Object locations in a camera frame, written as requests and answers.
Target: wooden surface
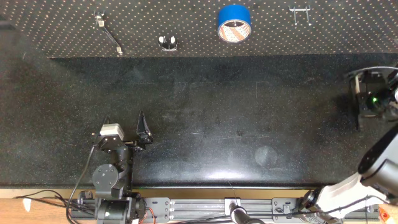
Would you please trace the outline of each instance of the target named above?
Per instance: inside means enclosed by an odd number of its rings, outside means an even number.
[[[19,195],[26,195],[37,192],[39,190],[0,190],[0,197],[8,199],[0,199],[0,223],[68,223],[65,218],[65,209],[46,205],[40,202],[32,201],[30,211],[25,211],[22,199],[9,199]],[[56,190],[63,197],[68,197],[70,190]],[[236,196],[241,198],[263,198],[270,199],[273,197],[300,197],[306,190],[235,190]],[[166,197],[170,198],[224,198],[233,197],[232,190],[141,190],[144,197]],[[41,194],[38,197],[48,197],[53,194]],[[390,205],[381,205],[382,208],[398,220],[398,208]],[[80,221],[79,223],[88,224],[96,223],[96,221]]]

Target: orange wire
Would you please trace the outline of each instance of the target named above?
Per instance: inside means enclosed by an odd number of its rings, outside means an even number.
[[[147,218],[147,211],[145,211],[144,218],[139,223],[143,223],[146,218]]]
[[[151,214],[152,214],[152,216],[154,217],[154,224],[156,223],[156,219],[155,219],[155,214],[154,214],[154,211],[151,209],[151,208],[148,208],[149,210],[150,210],[150,212],[151,212]]]

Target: roll of blue tape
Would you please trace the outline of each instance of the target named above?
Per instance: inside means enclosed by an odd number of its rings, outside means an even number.
[[[230,5],[218,14],[218,35],[221,39],[238,43],[251,33],[250,12],[244,6]]]

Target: pegboard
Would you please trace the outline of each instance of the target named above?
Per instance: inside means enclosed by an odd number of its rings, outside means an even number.
[[[220,9],[247,7],[252,33],[230,44],[217,34]],[[310,6],[297,25],[289,6]],[[121,44],[123,57],[219,57],[245,55],[398,52],[398,1],[259,0],[2,0],[1,14],[48,57],[118,57],[95,27],[94,11]],[[159,36],[174,35],[176,52],[163,52]]]

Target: blue tape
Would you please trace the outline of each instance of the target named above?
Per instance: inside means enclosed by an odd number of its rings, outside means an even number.
[[[226,7],[222,8],[222,10],[218,13],[217,33],[224,40],[226,40],[226,39],[221,36],[220,29],[226,23],[231,22],[231,21],[239,21],[239,22],[246,24],[249,27],[249,34],[246,37],[244,37],[243,40],[239,40],[238,42],[244,41],[251,33],[251,17],[250,17],[249,10],[246,9],[244,6],[240,6],[240,5],[230,5],[230,6],[226,6]]]

